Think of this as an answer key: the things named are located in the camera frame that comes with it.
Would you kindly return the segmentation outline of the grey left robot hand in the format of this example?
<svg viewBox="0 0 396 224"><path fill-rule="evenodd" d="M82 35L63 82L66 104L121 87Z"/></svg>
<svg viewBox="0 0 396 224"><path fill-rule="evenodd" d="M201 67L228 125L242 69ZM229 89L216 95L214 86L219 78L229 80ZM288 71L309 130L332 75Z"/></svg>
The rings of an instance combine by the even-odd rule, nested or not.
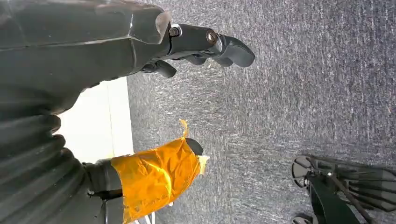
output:
<svg viewBox="0 0 396 224"><path fill-rule="evenodd" d="M135 0L0 3L0 221L132 224L174 201L204 172L184 135L163 147L80 162L57 134L59 114L86 89L139 72L173 77L169 60L250 66L240 40L173 24Z"/></svg>

